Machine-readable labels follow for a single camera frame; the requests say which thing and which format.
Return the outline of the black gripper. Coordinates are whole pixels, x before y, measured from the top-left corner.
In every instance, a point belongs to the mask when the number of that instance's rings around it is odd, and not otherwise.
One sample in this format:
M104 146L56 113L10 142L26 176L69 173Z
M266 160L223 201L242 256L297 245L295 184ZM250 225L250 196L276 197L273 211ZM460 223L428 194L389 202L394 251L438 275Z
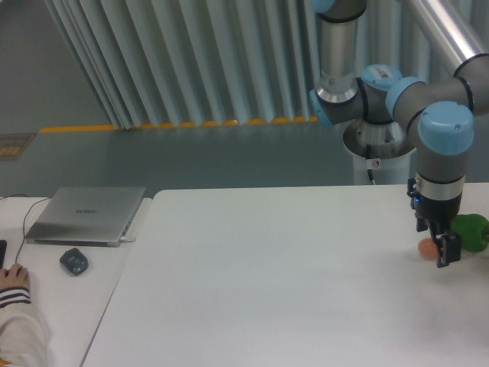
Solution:
M422 183L422 178L410 178L406 194L415 212L416 231L429 230L437 248L436 266L444 268L461 259L461 237L450 229L450 223L458 214L462 194L450 199L432 199L419 191Z

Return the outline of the cream striped sleeve forearm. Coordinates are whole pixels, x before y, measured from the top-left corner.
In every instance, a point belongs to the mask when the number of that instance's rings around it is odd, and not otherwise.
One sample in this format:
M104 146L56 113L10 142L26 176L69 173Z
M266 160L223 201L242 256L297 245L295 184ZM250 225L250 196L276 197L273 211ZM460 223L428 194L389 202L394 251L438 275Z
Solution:
M47 334L26 287L1 290L1 366L48 366Z

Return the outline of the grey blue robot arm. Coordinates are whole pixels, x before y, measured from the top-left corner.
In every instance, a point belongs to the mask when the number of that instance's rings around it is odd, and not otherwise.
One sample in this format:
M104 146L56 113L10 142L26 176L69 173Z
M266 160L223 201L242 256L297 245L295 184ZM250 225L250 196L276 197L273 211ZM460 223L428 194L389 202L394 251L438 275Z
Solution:
M461 257L452 228L459 211L474 117L488 111L488 49L459 10L444 1L408 1L415 18L452 78L428 84L372 65L355 76L355 43L364 1L314 1L321 23L321 76L310 93L323 125L361 120L397 123L417 150L416 176L407 193L418 231L429 231L441 268Z

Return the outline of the person's hand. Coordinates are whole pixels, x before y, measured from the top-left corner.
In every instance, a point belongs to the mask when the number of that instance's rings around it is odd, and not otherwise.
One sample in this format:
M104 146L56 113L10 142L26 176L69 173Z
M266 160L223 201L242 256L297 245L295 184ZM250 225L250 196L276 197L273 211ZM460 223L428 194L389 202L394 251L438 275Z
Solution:
M1 297L30 297L31 280L29 270L20 264L1 269Z

